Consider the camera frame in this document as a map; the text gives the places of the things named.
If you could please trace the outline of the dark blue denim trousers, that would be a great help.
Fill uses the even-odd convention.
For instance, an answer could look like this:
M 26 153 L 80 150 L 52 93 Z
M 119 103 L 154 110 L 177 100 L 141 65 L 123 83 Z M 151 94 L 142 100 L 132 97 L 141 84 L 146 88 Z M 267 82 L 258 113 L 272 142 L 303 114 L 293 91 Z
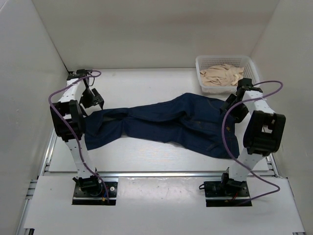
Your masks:
M 191 151 L 228 159 L 222 138 L 223 101 L 192 93 L 131 108 L 104 109 L 85 118 L 88 150 L 126 135 L 131 138 L 173 142 Z

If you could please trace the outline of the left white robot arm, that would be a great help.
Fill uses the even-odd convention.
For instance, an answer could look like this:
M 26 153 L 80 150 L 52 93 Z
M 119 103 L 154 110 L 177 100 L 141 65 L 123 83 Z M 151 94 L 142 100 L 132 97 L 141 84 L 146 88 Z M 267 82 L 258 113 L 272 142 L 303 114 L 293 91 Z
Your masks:
M 89 157 L 85 143 L 87 125 L 85 109 L 103 108 L 104 100 L 89 80 L 101 75 L 98 70 L 77 70 L 67 77 L 66 86 L 48 97 L 55 133 L 69 148 L 77 176 L 73 178 L 78 188 L 91 196 L 107 195 L 108 188 Z

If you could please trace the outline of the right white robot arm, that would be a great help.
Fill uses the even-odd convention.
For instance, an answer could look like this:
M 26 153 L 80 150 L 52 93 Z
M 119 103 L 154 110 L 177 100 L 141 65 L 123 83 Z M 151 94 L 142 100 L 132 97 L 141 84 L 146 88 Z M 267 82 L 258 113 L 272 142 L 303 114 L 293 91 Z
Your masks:
M 221 193 L 230 196 L 245 187 L 248 175 L 261 159 L 278 151 L 286 117 L 269 107 L 266 95 L 250 78 L 238 82 L 236 93 L 228 97 L 220 113 L 224 115 L 223 126 L 228 116 L 240 123 L 250 114 L 243 137 L 244 148 L 235 163 L 223 173 L 220 182 Z

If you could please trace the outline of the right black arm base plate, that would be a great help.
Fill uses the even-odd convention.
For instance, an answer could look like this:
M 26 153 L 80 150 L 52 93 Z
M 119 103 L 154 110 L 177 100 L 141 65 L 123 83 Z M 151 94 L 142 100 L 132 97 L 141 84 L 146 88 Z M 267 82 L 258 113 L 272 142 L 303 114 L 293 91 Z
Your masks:
M 204 181 L 199 185 L 204 191 L 207 208 L 251 207 L 249 189 L 246 182 L 242 186 L 222 185 L 221 181 Z

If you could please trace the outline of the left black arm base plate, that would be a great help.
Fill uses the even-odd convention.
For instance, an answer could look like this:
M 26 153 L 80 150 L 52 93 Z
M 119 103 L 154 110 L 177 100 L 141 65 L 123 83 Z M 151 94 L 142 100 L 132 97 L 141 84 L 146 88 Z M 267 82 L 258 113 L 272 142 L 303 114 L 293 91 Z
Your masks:
M 83 206 L 115 206 L 117 199 L 118 182 L 107 181 L 105 182 L 109 195 L 107 195 L 105 189 L 100 186 L 94 192 L 82 190 L 76 183 L 72 205 L 83 205 Z

